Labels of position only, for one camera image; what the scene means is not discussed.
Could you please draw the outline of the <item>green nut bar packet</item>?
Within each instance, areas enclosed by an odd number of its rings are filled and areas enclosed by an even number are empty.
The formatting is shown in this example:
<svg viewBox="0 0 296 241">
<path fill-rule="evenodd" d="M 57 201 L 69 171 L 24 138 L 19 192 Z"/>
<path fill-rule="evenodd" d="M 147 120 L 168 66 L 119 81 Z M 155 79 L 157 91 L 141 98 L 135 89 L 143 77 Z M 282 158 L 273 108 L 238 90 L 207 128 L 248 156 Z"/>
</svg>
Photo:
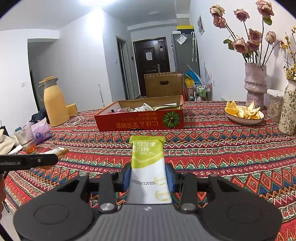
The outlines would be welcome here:
<svg viewBox="0 0 296 241">
<path fill-rule="evenodd" d="M 131 173 L 126 203 L 171 204 L 164 159 L 164 137 L 132 136 Z"/>
</svg>

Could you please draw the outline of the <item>clear plastic drink cup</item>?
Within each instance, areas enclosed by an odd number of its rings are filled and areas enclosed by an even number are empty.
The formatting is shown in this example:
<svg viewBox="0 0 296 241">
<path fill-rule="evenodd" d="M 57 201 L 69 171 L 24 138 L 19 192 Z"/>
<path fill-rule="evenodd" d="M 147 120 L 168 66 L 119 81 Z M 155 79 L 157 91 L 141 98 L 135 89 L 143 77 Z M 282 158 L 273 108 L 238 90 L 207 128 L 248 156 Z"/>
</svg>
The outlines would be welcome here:
<svg viewBox="0 0 296 241">
<path fill-rule="evenodd" d="M 30 125 L 26 125 L 23 128 L 16 128 L 15 134 L 26 154 L 32 154 L 36 151 L 37 145 Z"/>
</svg>

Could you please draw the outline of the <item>purple tissue pack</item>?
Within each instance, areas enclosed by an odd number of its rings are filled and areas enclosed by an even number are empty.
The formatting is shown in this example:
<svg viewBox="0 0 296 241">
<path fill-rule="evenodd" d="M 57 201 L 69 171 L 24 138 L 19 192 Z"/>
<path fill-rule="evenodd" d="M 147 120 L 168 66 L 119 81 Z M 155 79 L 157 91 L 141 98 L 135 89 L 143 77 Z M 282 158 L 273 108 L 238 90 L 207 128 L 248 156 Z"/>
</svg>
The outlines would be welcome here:
<svg viewBox="0 0 296 241">
<path fill-rule="evenodd" d="M 31 130 L 36 144 L 41 144 L 43 141 L 52 137 L 50 126 L 48 125 L 46 118 L 31 125 Z"/>
</svg>

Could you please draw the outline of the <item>patterned red tablecloth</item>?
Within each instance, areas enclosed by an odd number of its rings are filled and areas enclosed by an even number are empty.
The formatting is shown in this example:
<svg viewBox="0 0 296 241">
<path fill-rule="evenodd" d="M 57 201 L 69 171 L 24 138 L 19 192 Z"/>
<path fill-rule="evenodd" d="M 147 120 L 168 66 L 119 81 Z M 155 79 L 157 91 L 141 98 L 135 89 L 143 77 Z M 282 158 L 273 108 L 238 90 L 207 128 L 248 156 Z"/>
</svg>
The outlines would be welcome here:
<svg viewBox="0 0 296 241">
<path fill-rule="evenodd" d="M 184 128 L 144 131 L 164 136 L 164 156 L 178 171 L 200 178 L 217 174 L 274 204 L 283 216 L 277 240 L 295 240 L 295 136 L 285 135 L 265 118 L 255 126 L 231 122 L 225 102 L 184 104 Z M 15 211 L 21 205 L 73 177 L 97 178 L 117 171 L 131 160 L 133 132 L 101 132 L 95 111 L 80 112 L 52 128 L 52 138 L 38 146 L 45 152 L 57 146 L 69 152 L 49 170 L 10 172 L 5 180 L 6 203 Z"/>
</svg>

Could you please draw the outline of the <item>yellow thermos jug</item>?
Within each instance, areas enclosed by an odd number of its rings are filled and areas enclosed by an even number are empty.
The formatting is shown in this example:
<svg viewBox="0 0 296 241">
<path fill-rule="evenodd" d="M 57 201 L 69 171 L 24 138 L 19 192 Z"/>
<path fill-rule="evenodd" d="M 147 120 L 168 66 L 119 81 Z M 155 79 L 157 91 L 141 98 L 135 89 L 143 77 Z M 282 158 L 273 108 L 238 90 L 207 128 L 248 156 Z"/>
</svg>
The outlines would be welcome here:
<svg viewBox="0 0 296 241">
<path fill-rule="evenodd" d="M 57 81 L 57 77 L 49 76 L 40 81 L 37 87 L 38 96 L 44 102 L 51 127 L 60 126 L 70 119 L 63 92 Z"/>
</svg>

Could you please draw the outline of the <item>bowl of orange peels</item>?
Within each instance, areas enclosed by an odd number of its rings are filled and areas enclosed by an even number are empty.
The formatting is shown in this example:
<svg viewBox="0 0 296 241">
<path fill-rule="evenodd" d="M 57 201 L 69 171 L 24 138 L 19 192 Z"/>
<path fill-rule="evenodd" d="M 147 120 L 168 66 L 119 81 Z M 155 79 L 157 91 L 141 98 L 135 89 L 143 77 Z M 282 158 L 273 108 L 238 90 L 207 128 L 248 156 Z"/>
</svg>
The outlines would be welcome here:
<svg viewBox="0 0 296 241">
<path fill-rule="evenodd" d="M 263 121 L 264 114 L 260 111 L 260 107 L 255 107 L 255 102 L 250 105 L 237 105 L 235 101 L 226 102 L 224 113 L 227 118 L 240 125 L 256 125 Z"/>
</svg>

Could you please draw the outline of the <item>floral white vase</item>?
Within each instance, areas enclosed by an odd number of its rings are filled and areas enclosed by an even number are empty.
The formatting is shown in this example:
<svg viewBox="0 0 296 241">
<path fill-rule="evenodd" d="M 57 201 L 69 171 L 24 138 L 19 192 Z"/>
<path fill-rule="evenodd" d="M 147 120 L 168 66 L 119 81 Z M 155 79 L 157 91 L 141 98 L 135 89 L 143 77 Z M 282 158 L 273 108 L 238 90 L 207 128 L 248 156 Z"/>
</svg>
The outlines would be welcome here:
<svg viewBox="0 0 296 241">
<path fill-rule="evenodd" d="M 287 134 L 295 132 L 295 81 L 289 80 L 283 96 L 283 104 L 278 129 Z"/>
</svg>

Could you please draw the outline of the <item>red cardboard tray box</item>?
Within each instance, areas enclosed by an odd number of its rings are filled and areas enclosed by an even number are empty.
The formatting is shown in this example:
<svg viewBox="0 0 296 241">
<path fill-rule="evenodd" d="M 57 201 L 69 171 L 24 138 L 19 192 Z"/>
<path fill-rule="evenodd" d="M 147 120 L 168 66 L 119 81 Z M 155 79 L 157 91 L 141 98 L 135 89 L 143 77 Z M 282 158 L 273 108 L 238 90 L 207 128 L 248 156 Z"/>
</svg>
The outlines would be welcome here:
<svg viewBox="0 0 296 241">
<path fill-rule="evenodd" d="M 153 111 L 152 107 L 176 102 L 180 109 Z M 184 127 L 181 95 L 118 100 L 94 115 L 101 132 L 175 130 Z"/>
</svg>

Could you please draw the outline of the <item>clear jar of seeds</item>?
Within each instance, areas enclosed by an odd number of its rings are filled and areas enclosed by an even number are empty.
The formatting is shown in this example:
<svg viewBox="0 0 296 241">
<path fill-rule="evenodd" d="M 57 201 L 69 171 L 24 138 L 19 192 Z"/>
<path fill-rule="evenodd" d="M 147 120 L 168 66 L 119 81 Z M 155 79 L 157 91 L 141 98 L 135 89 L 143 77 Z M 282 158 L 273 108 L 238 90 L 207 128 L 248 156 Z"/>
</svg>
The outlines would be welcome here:
<svg viewBox="0 0 296 241">
<path fill-rule="evenodd" d="M 267 89 L 267 116 L 275 123 L 280 122 L 284 93 L 274 89 Z"/>
</svg>

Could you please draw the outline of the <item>pink textured vase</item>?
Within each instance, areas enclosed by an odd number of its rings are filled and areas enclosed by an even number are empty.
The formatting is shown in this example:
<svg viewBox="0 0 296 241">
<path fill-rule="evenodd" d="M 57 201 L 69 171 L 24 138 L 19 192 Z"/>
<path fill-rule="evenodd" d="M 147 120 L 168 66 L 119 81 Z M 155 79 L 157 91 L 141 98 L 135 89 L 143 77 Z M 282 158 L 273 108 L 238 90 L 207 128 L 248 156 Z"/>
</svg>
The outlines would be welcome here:
<svg viewBox="0 0 296 241">
<path fill-rule="evenodd" d="M 264 109 L 264 95 L 267 93 L 266 66 L 256 63 L 245 63 L 245 85 L 247 90 L 246 105 L 254 102 L 255 108 Z"/>
</svg>

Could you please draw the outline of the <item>brown cardboard box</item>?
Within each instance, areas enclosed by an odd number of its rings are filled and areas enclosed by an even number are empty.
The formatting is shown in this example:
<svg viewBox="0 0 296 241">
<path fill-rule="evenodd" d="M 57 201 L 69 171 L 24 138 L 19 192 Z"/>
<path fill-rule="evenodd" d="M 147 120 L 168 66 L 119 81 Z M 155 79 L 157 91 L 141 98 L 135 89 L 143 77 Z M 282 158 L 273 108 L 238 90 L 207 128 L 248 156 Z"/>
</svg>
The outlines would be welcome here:
<svg viewBox="0 0 296 241">
<path fill-rule="evenodd" d="M 183 95 L 182 71 L 145 74 L 144 80 L 147 97 Z"/>
</svg>

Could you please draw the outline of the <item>yellow blossom branches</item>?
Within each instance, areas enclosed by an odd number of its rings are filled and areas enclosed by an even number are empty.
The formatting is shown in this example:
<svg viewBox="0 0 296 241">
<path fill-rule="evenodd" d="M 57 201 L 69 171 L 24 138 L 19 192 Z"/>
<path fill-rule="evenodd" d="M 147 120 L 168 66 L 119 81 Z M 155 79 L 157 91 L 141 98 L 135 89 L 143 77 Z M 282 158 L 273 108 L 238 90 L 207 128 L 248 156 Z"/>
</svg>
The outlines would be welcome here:
<svg viewBox="0 0 296 241">
<path fill-rule="evenodd" d="M 292 48 L 293 46 L 295 47 L 295 26 L 290 30 L 291 35 L 289 36 L 285 33 L 285 40 L 280 41 L 280 50 L 285 54 L 285 64 L 283 66 L 285 76 L 287 80 L 295 82 L 295 49 Z"/>
</svg>

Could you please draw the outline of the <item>grey refrigerator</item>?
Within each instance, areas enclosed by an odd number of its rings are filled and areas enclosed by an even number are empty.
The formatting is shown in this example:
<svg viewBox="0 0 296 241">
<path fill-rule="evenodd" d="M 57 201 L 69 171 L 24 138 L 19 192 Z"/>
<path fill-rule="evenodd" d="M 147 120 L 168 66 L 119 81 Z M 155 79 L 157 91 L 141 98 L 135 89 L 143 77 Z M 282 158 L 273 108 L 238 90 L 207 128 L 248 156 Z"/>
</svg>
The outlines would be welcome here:
<svg viewBox="0 0 296 241">
<path fill-rule="evenodd" d="M 194 30 L 173 31 L 171 43 L 176 71 L 192 70 L 200 75 L 198 45 Z"/>
</svg>

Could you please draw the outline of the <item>dried pink roses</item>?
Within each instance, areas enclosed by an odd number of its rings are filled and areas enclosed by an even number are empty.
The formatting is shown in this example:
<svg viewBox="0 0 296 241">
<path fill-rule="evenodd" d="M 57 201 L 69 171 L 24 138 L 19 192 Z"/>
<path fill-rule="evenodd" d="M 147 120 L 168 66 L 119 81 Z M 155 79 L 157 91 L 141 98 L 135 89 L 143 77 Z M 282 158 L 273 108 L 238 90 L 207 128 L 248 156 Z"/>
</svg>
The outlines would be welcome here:
<svg viewBox="0 0 296 241">
<path fill-rule="evenodd" d="M 244 27 L 246 36 L 236 35 L 230 28 L 225 18 L 225 9 L 218 5 L 210 6 L 209 12 L 213 18 L 213 25 L 219 29 L 226 29 L 230 36 L 223 41 L 229 50 L 236 51 L 243 56 L 245 63 L 256 63 L 265 66 L 269 60 L 275 46 L 279 44 L 274 31 L 265 32 L 265 26 L 271 26 L 274 16 L 272 3 L 267 1 L 257 1 L 256 8 L 261 16 L 262 30 L 248 28 L 246 21 L 250 15 L 244 9 L 233 11 L 234 16 Z"/>
</svg>

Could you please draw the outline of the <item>ceiling light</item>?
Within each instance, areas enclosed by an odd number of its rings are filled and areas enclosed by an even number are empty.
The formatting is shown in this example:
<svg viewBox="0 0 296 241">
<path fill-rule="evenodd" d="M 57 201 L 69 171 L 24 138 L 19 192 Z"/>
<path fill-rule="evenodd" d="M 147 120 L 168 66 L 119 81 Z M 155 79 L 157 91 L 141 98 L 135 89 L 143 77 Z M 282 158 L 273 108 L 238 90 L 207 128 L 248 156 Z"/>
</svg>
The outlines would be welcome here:
<svg viewBox="0 0 296 241">
<path fill-rule="evenodd" d="M 105 8 L 117 2 L 117 0 L 79 0 L 82 6 L 89 6 L 92 8 Z"/>
</svg>

